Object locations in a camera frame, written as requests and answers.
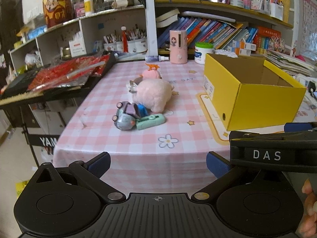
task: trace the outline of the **green box cutter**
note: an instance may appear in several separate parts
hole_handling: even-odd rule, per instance
[[[153,126],[158,126],[165,123],[165,116],[161,113],[152,114],[136,120],[138,130],[144,130]]]

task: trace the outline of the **open yellow box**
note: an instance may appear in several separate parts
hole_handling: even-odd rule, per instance
[[[227,131],[292,122],[306,88],[263,57],[206,55],[204,89]]]

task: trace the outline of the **pink and white tablecloth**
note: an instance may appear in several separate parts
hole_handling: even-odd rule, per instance
[[[114,126],[112,116],[117,102],[128,100],[126,83],[147,69],[143,61],[118,63],[88,95],[60,136],[54,166],[88,161],[107,151],[111,167],[101,179],[126,195],[187,192],[191,196],[213,182],[215,177],[206,167],[206,155],[215,151],[229,159],[229,143],[222,140],[228,140],[223,131],[213,131],[218,136],[217,141],[213,138],[210,126],[219,124],[216,113],[210,114],[210,124],[196,97],[204,92],[203,66],[194,61],[158,65],[162,78],[175,87],[164,112],[166,123],[141,131],[120,131]]]

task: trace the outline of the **metal screw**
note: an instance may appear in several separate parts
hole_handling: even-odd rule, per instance
[[[112,201],[119,200],[123,197],[123,195],[120,192],[112,192],[108,194],[108,199]]]
[[[194,197],[200,201],[204,201],[209,198],[209,194],[205,192],[197,192]]]

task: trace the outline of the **floor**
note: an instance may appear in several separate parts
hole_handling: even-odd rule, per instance
[[[0,146],[0,238],[18,238],[21,234],[13,215],[16,201],[15,183],[28,180],[36,171],[30,147],[26,144],[22,128],[17,128]],[[41,129],[30,133],[41,134]],[[41,148],[34,147],[41,164]]]

